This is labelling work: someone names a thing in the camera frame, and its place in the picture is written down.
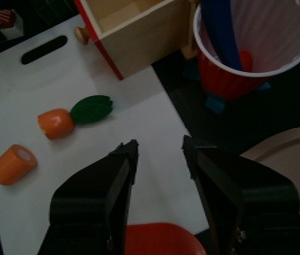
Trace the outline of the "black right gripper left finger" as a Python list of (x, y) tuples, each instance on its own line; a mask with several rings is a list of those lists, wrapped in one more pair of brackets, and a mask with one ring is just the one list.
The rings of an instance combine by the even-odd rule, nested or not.
[(36, 255), (125, 255), (138, 143), (121, 144), (59, 186)]

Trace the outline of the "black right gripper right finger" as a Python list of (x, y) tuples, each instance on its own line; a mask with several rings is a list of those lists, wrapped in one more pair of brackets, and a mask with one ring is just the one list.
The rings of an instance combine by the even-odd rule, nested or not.
[(211, 255), (300, 255), (300, 196), (292, 181), (189, 136), (182, 152), (209, 224)]

